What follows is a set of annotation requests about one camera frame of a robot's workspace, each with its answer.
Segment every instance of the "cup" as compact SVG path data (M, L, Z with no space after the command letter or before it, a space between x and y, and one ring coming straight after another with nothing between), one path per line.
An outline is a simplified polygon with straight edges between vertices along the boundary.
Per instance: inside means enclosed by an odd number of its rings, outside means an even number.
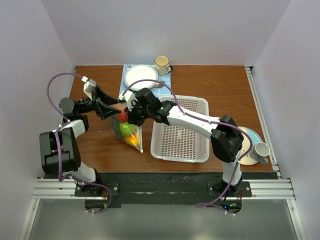
M157 56L154 59L154 68L159 75L166 75L174 69L173 66L169 65L169 58L166 56Z
M252 159L258 160L262 164L268 164L267 156L270 154L269 146L264 142L258 142L254 147L250 150L249 156Z

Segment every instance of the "plastic basket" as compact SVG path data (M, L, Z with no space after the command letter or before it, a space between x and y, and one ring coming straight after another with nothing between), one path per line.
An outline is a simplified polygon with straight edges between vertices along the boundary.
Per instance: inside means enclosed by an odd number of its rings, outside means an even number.
M177 95L182 107L208 116L209 105L204 98ZM159 97L160 101L175 101L172 95ZM180 126L153 123L151 154L157 159L184 163L203 163L208 160L210 141L205 136Z

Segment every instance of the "wooden table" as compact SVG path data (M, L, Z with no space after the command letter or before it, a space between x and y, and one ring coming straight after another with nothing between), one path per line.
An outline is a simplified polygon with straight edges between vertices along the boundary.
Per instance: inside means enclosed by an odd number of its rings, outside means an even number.
M108 95L118 97L123 66L79 66L76 73L96 81ZM70 97L85 97L83 82L77 77ZM244 126L263 137L261 125L243 66L177 65L171 74L171 86L177 95L204 98L213 117L231 116L238 126ZM141 154L132 146L111 134L110 121L102 121L95 112L87 114L89 130L77 138L81 160L98 172L222 172L221 161L210 148L204 163L181 163L152 157L150 153L153 121L143 124ZM243 172L272 171L271 164L241 166Z

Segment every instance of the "beige mug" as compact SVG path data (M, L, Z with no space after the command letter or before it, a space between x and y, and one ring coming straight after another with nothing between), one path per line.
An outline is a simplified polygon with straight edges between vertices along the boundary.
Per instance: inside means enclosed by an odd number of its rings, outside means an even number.
M154 68L159 75L166 75L174 69L173 66L169 65L169 58L166 56L157 56L154 59Z

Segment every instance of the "checkered placemat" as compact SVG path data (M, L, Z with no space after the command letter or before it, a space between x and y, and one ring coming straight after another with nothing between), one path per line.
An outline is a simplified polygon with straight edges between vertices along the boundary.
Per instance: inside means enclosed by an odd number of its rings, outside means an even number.
M124 83L124 78L126 75L126 72L131 68L136 66L135 64L124 64L123 65L123 70L122 70L122 78L121 78L121 85L120 85L120 90L119 90L119 94L121 92L123 92L127 86ZM159 75L159 81L164 81L165 84L167 84L170 88L171 88L171 73L169 72L166 75ZM153 92L153 94L158 98L160 96L163 95L171 95L169 89L167 89L165 86L160 87L160 88L151 88L151 91Z

